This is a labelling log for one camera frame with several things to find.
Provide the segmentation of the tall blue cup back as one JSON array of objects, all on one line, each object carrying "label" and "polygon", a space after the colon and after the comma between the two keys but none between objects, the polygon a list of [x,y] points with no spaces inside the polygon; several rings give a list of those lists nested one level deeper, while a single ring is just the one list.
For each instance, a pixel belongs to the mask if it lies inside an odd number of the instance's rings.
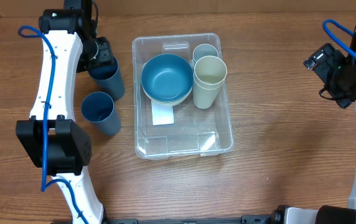
[{"label": "tall blue cup back", "polygon": [[113,57],[111,65],[103,65],[88,71],[95,83],[113,100],[122,98],[125,94],[123,78],[119,69],[119,63]]}]

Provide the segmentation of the tall blue cup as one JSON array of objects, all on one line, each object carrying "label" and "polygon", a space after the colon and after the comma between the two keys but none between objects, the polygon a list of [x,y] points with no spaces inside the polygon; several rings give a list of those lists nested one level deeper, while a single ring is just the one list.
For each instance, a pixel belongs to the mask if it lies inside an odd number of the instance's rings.
[{"label": "tall blue cup", "polygon": [[114,136],[121,129],[121,119],[112,97],[102,91],[87,95],[81,103],[83,117],[102,133]]},{"label": "tall blue cup", "polygon": [[122,98],[125,94],[123,78],[119,69],[119,63],[113,57],[111,65],[103,65],[88,71],[95,83],[113,100]]}]

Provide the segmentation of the tall blue cup front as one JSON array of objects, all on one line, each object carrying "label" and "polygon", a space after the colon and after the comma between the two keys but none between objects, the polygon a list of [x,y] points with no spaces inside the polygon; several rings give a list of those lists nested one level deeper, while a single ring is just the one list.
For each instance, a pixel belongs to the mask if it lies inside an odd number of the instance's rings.
[{"label": "tall blue cup front", "polygon": [[102,133],[114,136],[121,129],[121,119],[112,97],[102,91],[87,95],[81,103],[83,117]]}]

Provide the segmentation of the cream bowl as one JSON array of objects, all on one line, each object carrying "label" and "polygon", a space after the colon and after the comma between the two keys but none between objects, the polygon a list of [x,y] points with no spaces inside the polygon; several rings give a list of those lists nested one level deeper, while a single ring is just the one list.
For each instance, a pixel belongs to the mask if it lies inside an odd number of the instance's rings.
[{"label": "cream bowl", "polygon": [[151,100],[151,101],[154,101],[155,103],[159,103],[159,104],[162,104],[162,105],[168,105],[168,106],[176,106],[176,105],[179,105],[181,104],[192,92],[192,89],[190,89],[183,97],[179,98],[178,100],[175,100],[175,101],[169,101],[169,102],[163,102],[163,101],[158,101],[154,98],[152,98],[148,93],[145,93],[145,95]]}]

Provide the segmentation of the teal blue bowl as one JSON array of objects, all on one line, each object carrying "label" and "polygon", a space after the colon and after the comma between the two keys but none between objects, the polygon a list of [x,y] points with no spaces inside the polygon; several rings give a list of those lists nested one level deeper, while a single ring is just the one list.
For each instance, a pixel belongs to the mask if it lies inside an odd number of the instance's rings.
[{"label": "teal blue bowl", "polygon": [[188,61],[181,56],[160,54],[144,65],[141,85],[150,98],[172,103],[192,90],[193,70]]}]

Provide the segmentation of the small grey cup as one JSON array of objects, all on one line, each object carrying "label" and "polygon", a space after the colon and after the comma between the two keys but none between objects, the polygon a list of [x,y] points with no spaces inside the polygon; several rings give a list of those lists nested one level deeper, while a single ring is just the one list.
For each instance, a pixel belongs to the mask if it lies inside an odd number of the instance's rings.
[{"label": "small grey cup", "polygon": [[195,65],[200,58],[205,56],[218,57],[218,50],[210,44],[200,44],[196,46],[192,54],[193,65]]}]

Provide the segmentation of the tall cream cup front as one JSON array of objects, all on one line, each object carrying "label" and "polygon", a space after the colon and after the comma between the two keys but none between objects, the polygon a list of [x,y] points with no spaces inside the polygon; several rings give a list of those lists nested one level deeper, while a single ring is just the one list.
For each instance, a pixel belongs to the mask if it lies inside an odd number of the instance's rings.
[{"label": "tall cream cup front", "polygon": [[216,56],[204,56],[194,66],[194,80],[202,88],[214,90],[223,85],[227,77],[225,62]]}]

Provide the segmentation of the tall cream cup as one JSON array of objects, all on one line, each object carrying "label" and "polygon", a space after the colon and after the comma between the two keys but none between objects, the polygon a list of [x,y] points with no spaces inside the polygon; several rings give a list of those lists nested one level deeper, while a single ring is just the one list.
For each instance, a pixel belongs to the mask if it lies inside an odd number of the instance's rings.
[{"label": "tall cream cup", "polygon": [[216,56],[204,56],[194,66],[194,80],[202,88],[214,90],[223,85],[227,77],[225,62]]},{"label": "tall cream cup", "polygon": [[222,89],[224,82],[217,83],[204,83],[197,78],[194,78],[193,84],[193,102],[194,105],[200,109],[207,109],[211,107],[215,101],[219,91]]}]

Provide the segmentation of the tall cream cup back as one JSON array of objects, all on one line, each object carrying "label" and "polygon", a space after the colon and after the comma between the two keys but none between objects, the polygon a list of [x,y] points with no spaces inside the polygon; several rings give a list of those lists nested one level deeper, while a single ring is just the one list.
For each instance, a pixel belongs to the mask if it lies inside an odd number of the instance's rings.
[{"label": "tall cream cup back", "polygon": [[193,84],[193,102],[194,105],[200,109],[207,109],[211,107],[215,101],[219,91],[222,89],[224,82],[217,83],[204,83],[197,78],[194,78]]}]

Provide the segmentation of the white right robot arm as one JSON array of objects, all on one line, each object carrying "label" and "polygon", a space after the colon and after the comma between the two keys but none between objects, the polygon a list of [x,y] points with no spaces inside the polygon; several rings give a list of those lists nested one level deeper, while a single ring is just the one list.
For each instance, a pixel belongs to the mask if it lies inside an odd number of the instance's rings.
[{"label": "white right robot arm", "polygon": [[[325,33],[340,46],[330,43],[315,51],[304,66],[323,81],[320,93],[327,91],[331,101],[346,109],[355,105],[356,114],[356,26],[349,30],[333,19],[327,19],[322,27]],[[244,215],[242,223],[348,223],[356,224],[356,169],[347,207],[324,205],[317,210],[280,205],[270,215]]]}]

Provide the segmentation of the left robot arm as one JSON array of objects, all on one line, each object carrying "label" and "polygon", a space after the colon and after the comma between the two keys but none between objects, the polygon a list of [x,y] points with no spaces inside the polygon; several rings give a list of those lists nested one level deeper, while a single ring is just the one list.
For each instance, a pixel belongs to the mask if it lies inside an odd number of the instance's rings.
[{"label": "left robot arm", "polygon": [[24,38],[40,38],[43,46],[40,82],[29,119],[16,123],[16,136],[33,164],[42,171],[41,191],[58,185],[73,223],[107,223],[104,206],[93,188],[88,164],[89,135],[75,122],[76,75],[108,76],[118,70],[106,37],[98,37],[95,1],[65,1],[46,9],[38,28],[21,26]]}]

